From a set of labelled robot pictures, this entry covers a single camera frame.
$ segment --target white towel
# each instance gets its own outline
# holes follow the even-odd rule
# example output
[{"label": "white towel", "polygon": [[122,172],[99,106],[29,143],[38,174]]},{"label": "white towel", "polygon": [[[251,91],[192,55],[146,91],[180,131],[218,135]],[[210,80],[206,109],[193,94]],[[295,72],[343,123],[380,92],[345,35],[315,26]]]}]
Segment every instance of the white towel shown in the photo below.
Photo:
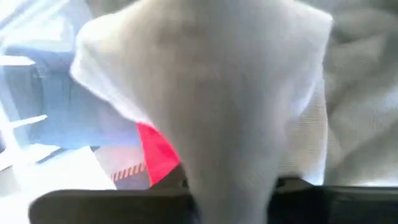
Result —
[{"label": "white towel", "polygon": [[262,223],[283,154],[323,181],[330,27],[299,2],[144,0],[82,29],[72,74],[165,134],[205,223]]}]

